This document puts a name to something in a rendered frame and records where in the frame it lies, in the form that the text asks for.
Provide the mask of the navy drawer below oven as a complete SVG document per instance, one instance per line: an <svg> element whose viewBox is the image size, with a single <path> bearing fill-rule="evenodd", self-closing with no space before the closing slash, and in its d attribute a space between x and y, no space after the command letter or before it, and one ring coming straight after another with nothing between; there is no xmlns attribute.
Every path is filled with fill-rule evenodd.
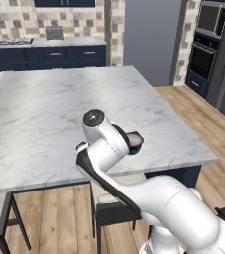
<svg viewBox="0 0 225 254"><path fill-rule="evenodd" d="M201 77L189 71L186 75L185 83L198 95L200 95L203 98L206 97L205 95L206 82Z"/></svg>

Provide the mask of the grey toaster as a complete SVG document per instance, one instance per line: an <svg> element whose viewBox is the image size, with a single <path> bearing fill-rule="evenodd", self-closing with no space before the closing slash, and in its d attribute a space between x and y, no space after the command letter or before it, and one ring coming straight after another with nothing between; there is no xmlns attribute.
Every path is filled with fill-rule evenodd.
<svg viewBox="0 0 225 254"><path fill-rule="evenodd" d="M46 26L46 39L49 40L63 40L63 26Z"/></svg>

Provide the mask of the gas hob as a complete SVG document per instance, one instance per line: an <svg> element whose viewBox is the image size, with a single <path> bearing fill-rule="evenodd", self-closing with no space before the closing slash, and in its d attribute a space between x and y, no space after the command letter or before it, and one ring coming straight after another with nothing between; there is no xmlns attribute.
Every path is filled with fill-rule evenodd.
<svg viewBox="0 0 225 254"><path fill-rule="evenodd" d="M30 45L33 38L0 39L0 45Z"/></svg>

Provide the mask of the navy wall cupboard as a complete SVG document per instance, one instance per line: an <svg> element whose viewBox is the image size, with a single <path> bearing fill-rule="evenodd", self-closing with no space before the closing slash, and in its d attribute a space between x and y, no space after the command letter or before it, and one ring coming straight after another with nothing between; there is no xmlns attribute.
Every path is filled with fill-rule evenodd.
<svg viewBox="0 0 225 254"><path fill-rule="evenodd" d="M96 0L34 0L37 8L94 8Z"/></svg>

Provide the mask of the navy base cupboard run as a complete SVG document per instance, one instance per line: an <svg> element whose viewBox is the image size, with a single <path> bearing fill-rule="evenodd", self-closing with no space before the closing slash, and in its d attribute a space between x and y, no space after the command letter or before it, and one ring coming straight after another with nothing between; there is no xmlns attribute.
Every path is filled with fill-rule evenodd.
<svg viewBox="0 0 225 254"><path fill-rule="evenodd" d="M106 66L106 46L1 48L0 71Z"/></svg>

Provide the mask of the black built-in microwave oven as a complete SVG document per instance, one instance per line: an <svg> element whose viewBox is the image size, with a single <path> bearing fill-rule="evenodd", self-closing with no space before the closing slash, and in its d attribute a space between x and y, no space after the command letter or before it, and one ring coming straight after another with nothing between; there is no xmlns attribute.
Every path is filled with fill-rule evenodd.
<svg viewBox="0 0 225 254"><path fill-rule="evenodd" d="M220 39L225 27L225 2L203 0L196 22L198 33Z"/></svg>

